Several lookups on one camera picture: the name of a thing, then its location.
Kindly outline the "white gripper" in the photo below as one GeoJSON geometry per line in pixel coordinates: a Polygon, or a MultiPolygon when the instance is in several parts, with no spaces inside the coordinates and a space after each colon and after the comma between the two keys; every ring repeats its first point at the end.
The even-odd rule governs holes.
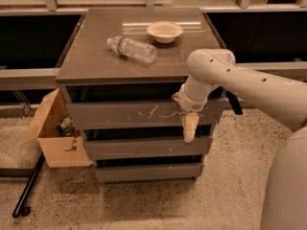
{"type": "Polygon", "coordinates": [[[172,95],[172,99],[178,103],[183,112],[188,113],[182,117],[181,121],[184,141],[190,143],[194,140],[196,128],[199,124],[200,117],[197,113],[202,111],[207,103],[207,99],[204,98],[201,101],[196,101],[190,98],[185,93],[185,84],[180,87],[178,92],[172,95]]]}

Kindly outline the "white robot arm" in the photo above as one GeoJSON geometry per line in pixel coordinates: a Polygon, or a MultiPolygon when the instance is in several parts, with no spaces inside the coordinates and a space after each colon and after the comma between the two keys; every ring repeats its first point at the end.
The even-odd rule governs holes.
{"type": "Polygon", "coordinates": [[[183,111],[186,142],[194,139],[199,112],[219,86],[293,132],[273,158],[260,229],[307,230],[307,83],[238,67],[226,49],[196,50],[186,67],[189,76],[173,95],[183,111]]]}

